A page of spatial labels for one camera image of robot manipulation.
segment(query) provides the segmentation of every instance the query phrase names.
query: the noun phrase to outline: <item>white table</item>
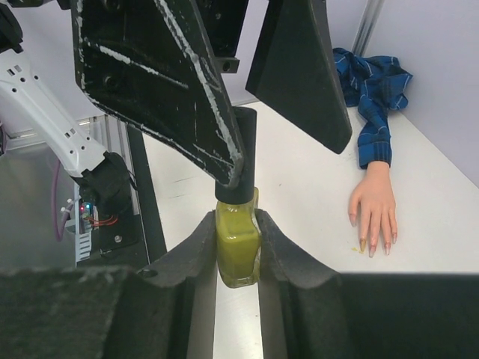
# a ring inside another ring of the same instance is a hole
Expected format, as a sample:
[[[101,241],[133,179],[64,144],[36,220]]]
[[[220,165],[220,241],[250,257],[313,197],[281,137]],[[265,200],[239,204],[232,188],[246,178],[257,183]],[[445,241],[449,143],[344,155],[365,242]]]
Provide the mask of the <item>white table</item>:
[[[399,236],[391,255],[356,251],[347,204],[364,172],[356,139],[364,121],[355,108],[353,137],[340,155],[264,104],[258,111],[256,185],[260,208],[295,243],[337,271],[479,271],[479,188],[402,114],[391,113]],[[145,137],[168,249],[185,239],[216,205],[214,181],[179,153]],[[257,287],[228,289],[216,302],[215,358],[262,358]]]

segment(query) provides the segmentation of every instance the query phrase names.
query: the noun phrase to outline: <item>fingernail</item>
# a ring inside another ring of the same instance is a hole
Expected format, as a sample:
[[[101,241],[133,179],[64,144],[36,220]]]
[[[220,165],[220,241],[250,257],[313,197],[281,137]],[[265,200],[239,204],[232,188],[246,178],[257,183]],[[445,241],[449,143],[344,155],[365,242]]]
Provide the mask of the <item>fingernail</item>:
[[[353,227],[356,227],[356,217],[354,215],[350,215],[350,222]]]
[[[359,243],[361,244],[361,253],[364,253],[366,250],[366,238],[362,238]]]
[[[376,246],[371,245],[371,248],[369,248],[369,257],[372,258],[374,257],[374,254],[376,253]]]

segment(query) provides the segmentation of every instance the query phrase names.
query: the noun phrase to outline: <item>mannequin hand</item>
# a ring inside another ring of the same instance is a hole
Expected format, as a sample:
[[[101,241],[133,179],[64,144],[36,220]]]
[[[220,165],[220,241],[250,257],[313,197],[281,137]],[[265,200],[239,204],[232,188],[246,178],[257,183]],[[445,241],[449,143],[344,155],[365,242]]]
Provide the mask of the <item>mannequin hand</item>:
[[[361,206],[361,227],[359,241],[361,252],[366,248],[367,235],[370,235],[369,257],[376,252],[379,240],[379,230],[384,237],[386,255],[391,251],[397,239],[396,202],[389,178],[389,164],[386,162],[371,162],[366,170],[366,176],[353,191],[350,200],[351,225],[356,226],[358,207]]]

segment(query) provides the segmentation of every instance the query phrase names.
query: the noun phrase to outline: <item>shirt cuff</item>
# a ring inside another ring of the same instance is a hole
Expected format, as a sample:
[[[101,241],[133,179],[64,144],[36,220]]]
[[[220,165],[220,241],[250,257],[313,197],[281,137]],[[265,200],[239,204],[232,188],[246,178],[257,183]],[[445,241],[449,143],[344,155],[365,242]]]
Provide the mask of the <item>shirt cuff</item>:
[[[359,167],[363,170],[373,161],[386,162],[391,166],[391,160],[392,150],[389,142],[380,141],[359,146]]]

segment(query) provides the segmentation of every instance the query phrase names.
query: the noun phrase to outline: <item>blue plaid shirt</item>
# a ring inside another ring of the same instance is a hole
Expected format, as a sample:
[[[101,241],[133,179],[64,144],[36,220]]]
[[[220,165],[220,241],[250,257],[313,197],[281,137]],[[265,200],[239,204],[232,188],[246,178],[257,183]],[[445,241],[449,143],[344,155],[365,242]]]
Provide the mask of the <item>blue plaid shirt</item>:
[[[346,105],[358,106],[367,121],[358,138],[359,166],[367,168],[372,161],[391,165],[388,112],[407,106],[403,92],[412,75],[391,56],[361,58],[340,48],[333,53]]]

